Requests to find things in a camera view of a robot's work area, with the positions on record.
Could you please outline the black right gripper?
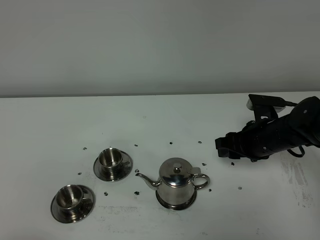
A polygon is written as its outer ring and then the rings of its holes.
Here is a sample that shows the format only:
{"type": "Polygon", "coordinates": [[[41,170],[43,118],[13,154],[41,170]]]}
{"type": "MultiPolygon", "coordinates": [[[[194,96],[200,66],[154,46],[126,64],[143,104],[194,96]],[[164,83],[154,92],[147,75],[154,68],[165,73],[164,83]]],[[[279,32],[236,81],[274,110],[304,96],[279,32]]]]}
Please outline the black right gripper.
{"type": "Polygon", "coordinates": [[[259,160],[266,160],[270,155],[257,156],[253,153],[245,153],[241,147],[240,137],[243,132],[256,128],[259,123],[254,120],[249,121],[246,126],[240,132],[228,132],[224,137],[215,139],[215,148],[220,158],[229,158],[238,160],[241,158],[248,158],[251,162],[257,162],[259,160]]]}

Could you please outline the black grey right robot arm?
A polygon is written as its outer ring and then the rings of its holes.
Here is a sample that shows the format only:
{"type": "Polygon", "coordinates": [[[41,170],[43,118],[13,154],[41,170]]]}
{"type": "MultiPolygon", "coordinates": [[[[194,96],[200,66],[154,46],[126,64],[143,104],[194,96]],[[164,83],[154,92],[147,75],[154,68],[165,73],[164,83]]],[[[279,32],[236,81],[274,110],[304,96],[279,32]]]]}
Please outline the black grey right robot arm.
{"type": "Polygon", "coordinates": [[[252,162],[288,151],[305,155],[304,146],[320,146],[320,100],[308,97],[299,103],[281,97],[249,94],[247,108],[255,119],[239,132],[229,132],[215,140],[220,158],[248,158],[252,162]]]}

